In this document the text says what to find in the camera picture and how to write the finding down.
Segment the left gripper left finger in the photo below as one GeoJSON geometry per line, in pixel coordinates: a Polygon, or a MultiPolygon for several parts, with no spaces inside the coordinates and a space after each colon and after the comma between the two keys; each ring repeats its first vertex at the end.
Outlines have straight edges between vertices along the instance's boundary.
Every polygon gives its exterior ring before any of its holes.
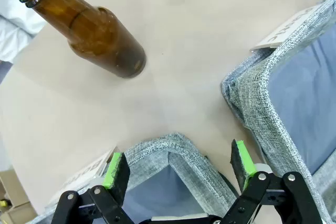
{"type": "Polygon", "coordinates": [[[83,194],[74,190],[63,192],[51,222],[93,223],[102,218],[105,223],[133,223],[122,209],[129,177],[125,154],[114,153],[103,184],[95,185],[83,194]]]}

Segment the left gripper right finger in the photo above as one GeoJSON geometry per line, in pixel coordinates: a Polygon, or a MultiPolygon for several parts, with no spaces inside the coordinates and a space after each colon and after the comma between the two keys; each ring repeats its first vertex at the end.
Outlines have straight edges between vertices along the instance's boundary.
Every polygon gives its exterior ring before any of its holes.
{"type": "Polygon", "coordinates": [[[241,189],[222,223],[253,223],[262,206],[274,206],[282,223],[323,223],[299,172],[282,177],[258,171],[243,141],[232,141],[230,163],[241,189]]]}

